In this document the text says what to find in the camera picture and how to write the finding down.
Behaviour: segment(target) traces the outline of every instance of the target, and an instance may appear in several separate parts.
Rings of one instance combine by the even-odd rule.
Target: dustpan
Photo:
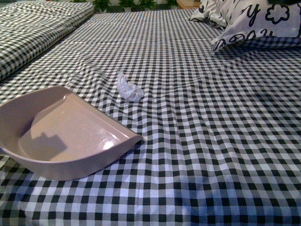
[[[61,86],[0,106],[0,150],[51,180],[73,180],[95,173],[141,139]]]

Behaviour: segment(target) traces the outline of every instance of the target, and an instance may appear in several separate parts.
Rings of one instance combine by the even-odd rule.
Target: pillowcase
[[[269,4],[268,0],[226,0],[226,2],[235,7],[229,4],[221,7],[221,16],[226,21],[227,27],[212,40],[212,51],[238,42],[240,44],[245,42],[253,47],[258,43],[258,47],[264,48],[301,46],[300,3],[288,6]]]
[[[211,25],[226,27],[226,20],[221,15],[221,7],[224,2],[219,0],[202,0],[202,4],[189,18],[191,21],[205,21]]]

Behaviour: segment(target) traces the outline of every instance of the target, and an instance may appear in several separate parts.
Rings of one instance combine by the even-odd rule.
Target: black and white gingham fabric
[[[1,103],[63,85],[144,138],[74,181],[3,155],[0,225],[300,225],[301,51],[212,54],[220,31],[191,13],[94,15],[0,83]]]
[[[0,8],[0,80],[57,43],[93,11],[91,3],[52,1]]]

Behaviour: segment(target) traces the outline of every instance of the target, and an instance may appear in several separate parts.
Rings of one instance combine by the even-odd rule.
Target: checkered blanket
[[[93,11],[90,3],[47,1],[0,8],[0,80],[53,46]]]
[[[300,49],[213,54],[220,31],[191,13],[94,15],[0,83],[0,103],[68,87],[143,136],[74,181],[2,155],[1,225],[301,224]],[[143,89],[139,102],[120,97],[117,71]]]

